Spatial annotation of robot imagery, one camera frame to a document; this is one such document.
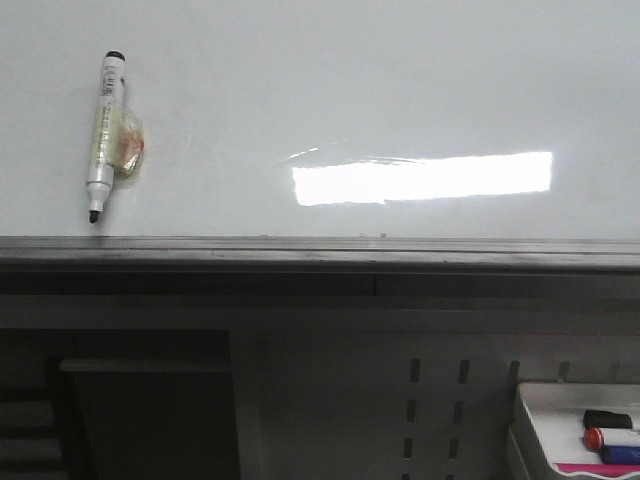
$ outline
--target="whiteboard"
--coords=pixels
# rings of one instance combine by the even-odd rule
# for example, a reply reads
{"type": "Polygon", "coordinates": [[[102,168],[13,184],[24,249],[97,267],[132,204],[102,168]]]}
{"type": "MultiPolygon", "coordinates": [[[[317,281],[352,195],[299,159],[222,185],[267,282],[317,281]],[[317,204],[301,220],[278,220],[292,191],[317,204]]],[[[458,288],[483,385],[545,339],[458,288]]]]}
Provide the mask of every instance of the whiteboard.
{"type": "Polygon", "coordinates": [[[0,236],[640,238],[639,2],[0,4],[0,236]],[[112,49],[147,151],[90,225],[112,49]]]}

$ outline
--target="marker cap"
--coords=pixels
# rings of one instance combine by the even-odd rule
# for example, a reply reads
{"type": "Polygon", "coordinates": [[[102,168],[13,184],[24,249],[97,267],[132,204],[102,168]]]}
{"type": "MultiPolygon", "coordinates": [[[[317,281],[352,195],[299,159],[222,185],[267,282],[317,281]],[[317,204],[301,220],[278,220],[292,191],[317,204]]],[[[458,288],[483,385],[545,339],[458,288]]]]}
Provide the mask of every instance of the marker cap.
{"type": "Polygon", "coordinates": [[[606,410],[585,410],[583,422],[584,428],[633,428],[629,415],[606,410]]]}
{"type": "Polygon", "coordinates": [[[124,55],[121,54],[120,52],[116,51],[116,50],[108,51],[107,54],[105,55],[105,57],[116,57],[116,58],[119,58],[120,60],[122,60],[123,62],[126,61],[124,59],[124,55]]]}
{"type": "Polygon", "coordinates": [[[584,446],[592,452],[599,451],[604,446],[604,435],[599,428],[589,428],[584,432],[584,446]]]}

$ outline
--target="metal ledge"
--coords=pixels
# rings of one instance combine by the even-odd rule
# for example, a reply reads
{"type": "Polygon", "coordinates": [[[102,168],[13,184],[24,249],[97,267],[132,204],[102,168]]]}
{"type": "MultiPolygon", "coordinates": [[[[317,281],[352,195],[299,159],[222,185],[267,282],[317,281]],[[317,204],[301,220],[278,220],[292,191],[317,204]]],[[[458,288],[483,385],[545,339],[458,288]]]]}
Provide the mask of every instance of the metal ledge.
{"type": "Polygon", "coordinates": [[[61,372],[73,373],[228,373],[228,362],[198,359],[70,358],[61,372]]]}
{"type": "Polygon", "coordinates": [[[640,267],[640,242],[285,237],[0,237],[0,264],[640,267]]]}

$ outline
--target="white surface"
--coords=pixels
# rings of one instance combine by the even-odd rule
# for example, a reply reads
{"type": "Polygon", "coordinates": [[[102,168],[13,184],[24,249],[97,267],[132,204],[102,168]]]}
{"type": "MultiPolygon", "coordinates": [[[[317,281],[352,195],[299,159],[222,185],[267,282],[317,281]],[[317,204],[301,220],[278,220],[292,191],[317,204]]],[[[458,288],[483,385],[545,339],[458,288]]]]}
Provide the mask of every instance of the white surface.
{"type": "Polygon", "coordinates": [[[0,6],[0,235],[640,239],[638,2],[0,6]],[[91,226],[84,177],[111,49],[148,151],[91,226]],[[293,179],[527,152],[553,155],[548,191],[304,206],[293,179]]]}
{"type": "MultiPolygon", "coordinates": [[[[640,414],[640,385],[525,383],[518,387],[518,393],[527,421],[533,426],[549,464],[546,470],[548,478],[577,476],[558,472],[552,474],[555,469],[551,465],[554,463],[602,463],[599,455],[588,451],[582,443],[582,417],[586,409],[627,413],[634,418],[640,414]]],[[[525,448],[532,448],[531,439],[518,440],[525,448]]],[[[580,478],[603,478],[598,475],[578,475],[580,478]]],[[[640,474],[619,478],[640,478],[640,474]]]]}

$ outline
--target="red marker cap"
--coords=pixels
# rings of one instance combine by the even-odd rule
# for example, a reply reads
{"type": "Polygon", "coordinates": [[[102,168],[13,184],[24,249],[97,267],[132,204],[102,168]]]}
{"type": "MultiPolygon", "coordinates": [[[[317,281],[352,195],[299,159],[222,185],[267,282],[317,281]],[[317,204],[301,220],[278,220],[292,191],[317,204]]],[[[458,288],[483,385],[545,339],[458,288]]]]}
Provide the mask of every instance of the red marker cap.
{"type": "Polygon", "coordinates": [[[589,428],[584,432],[584,446],[592,452],[599,451],[604,447],[604,435],[599,428],[589,428]]]}

